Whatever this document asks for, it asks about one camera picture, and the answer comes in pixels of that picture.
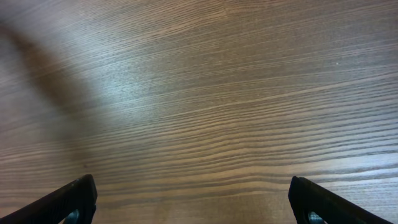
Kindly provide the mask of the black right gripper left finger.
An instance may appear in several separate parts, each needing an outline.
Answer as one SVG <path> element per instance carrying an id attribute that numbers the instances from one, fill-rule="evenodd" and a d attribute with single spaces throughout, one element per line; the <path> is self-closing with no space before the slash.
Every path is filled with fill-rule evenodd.
<path id="1" fill-rule="evenodd" d="M 86 174 L 31 204 L 1 218 L 1 223 L 90 224 L 96 211 L 94 178 Z"/>

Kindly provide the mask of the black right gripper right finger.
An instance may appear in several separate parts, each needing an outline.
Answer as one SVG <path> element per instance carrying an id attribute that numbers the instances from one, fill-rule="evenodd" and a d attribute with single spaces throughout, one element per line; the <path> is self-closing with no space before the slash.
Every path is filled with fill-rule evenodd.
<path id="1" fill-rule="evenodd" d="M 391 224 L 304 177 L 292 177 L 288 198 L 298 224 Z"/>

